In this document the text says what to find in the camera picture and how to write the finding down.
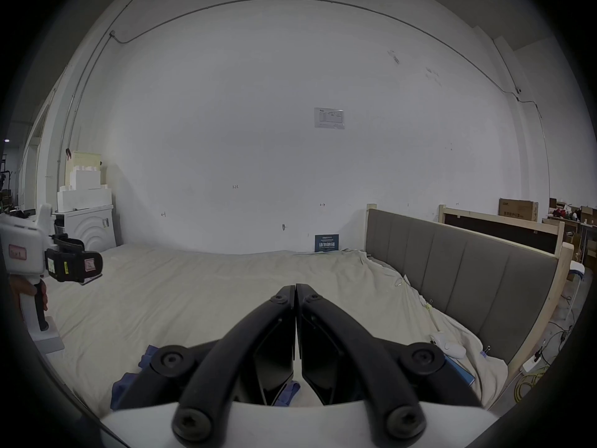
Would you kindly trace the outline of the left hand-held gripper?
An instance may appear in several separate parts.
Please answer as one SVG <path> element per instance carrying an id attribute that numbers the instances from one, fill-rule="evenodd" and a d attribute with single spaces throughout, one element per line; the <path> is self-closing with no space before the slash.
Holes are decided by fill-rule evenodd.
<path id="1" fill-rule="evenodd" d="M 103 270 L 100 253 L 85 251 L 84 243 L 68 234 L 53 235 L 52 213 L 50 204 L 41 204 L 34 221 L 1 214 L 5 268 L 10 282 L 17 278 L 17 285 L 25 289 L 15 289 L 14 293 L 33 341 L 62 341 L 56 323 L 44 314 L 43 276 L 85 285 L 99 278 Z"/>

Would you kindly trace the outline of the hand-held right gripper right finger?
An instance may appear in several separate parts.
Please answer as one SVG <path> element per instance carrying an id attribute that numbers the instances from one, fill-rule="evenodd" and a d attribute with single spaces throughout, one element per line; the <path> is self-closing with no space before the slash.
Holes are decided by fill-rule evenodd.
<path id="1" fill-rule="evenodd" d="M 297 336 L 304 380 L 325 406 L 363 401 L 374 443 L 422 437 L 422 401 L 481 408 L 436 345 L 375 338 L 306 284 L 297 285 Z"/>

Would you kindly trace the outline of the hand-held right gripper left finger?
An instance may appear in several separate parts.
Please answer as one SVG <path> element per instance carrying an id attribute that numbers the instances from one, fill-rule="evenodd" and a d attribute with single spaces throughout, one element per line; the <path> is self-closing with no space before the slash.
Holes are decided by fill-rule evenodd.
<path id="1" fill-rule="evenodd" d="M 168 421 L 176 440 L 223 443 L 234 401 L 272 406 L 292 378 L 295 294 L 281 288 L 221 339 L 150 352 L 114 413 L 176 403 Z"/>

